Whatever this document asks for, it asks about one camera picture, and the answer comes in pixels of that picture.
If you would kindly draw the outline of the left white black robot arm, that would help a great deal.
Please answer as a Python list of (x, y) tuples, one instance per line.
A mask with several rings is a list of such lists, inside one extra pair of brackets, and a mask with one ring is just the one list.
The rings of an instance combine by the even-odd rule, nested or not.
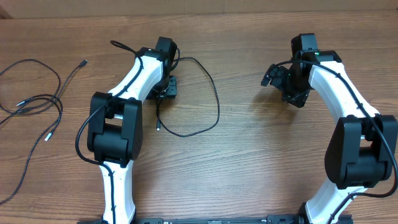
[(133, 223), (132, 167), (143, 142), (142, 104), (153, 91), (169, 87), (177, 51), (170, 38), (134, 51), (134, 65), (113, 89), (96, 92), (90, 115), (78, 130), (75, 149), (85, 162), (100, 167), (105, 210), (97, 223)]

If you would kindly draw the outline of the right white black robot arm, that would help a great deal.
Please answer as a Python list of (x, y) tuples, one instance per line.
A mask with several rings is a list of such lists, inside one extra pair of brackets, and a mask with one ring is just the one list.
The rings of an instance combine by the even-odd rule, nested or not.
[(296, 215), (269, 215), (277, 223), (352, 223), (343, 210), (356, 197), (386, 198), (397, 191), (394, 183), (383, 194), (367, 190), (397, 177), (395, 149), (397, 120), (382, 115), (359, 93), (334, 50), (320, 50), (313, 33), (291, 40), (292, 58), (272, 64), (261, 85), (272, 85), (282, 101), (301, 108), (315, 90), (329, 109), (335, 130), (324, 163), (326, 180), (318, 192), (304, 202)]

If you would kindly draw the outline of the black cable silver plugs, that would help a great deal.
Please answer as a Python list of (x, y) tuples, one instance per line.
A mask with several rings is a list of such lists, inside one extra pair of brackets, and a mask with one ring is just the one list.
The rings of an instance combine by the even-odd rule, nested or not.
[(57, 97), (57, 96), (50, 96), (48, 94), (42, 94), (42, 95), (33, 96), (31, 98), (28, 98), (28, 99), (20, 102), (18, 104), (18, 106), (17, 106), (18, 109), (16, 109), (15, 111), (11, 112), (10, 115), (7, 118), (4, 118), (1, 121), (1, 124), (3, 124), (7, 120), (12, 118), (13, 116), (16, 116), (19, 113), (25, 114), (25, 113), (28, 113), (28, 112), (32, 111), (32, 109), (26, 108), (26, 106), (28, 104), (34, 102), (34, 101), (39, 101), (39, 100), (46, 101), (46, 103), (44, 103), (44, 104), (45, 105), (49, 104), (49, 105), (47, 107), (45, 107), (44, 109), (41, 109), (40, 111), (38, 111), (37, 114), (41, 114), (44, 111), (47, 111), (48, 109), (50, 109), (51, 107), (54, 106), (54, 107), (56, 107), (56, 109), (58, 111), (58, 117), (36, 139), (35, 143), (33, 144), (32, 148), (31, 148), (31, 150), (30, 150), (30, 152), (29, 152), (29, 154), (27, 156), (27, 159), (26, 159), (26, 162), (25, 162), (25, 165), (24, 165), (24, 169), (22, 171), (21, 178), (20, 178), (15, 190), (10, 194), (10, 196), (8, 196), (7, 198), (5, 198), (4, 200), (1, 201), (1, 205), (4, 205), (8, 201), (12, 200), (15, 197), (15, 195), (18, 193), (18, 191), (20, 190), (20, 188), (22, 186), (22, 183), (23, 183), (23, 181), (25, 179), (25, 176), (26, 176), (26, 173), (27, 173), (27, 170), (28, 170), (28, 167), (29, 167), (29, 163), (30, 163), (31, 157), (32, 157), (32, 155), (33, 155), (33, 153), (35, 151), (35, 148), (37, 147), (39, 141), (43, 138), (44, 134), (46, 134), (46, 137), (44, 138), (44, 141), (48, 141), (53, 136), (55, 130), (58, 128), (58, 126), (59, 126), (59, 124), (60, 124), (60, 122), (62, 120), (63, 104), (62, 104), (60, 98)]

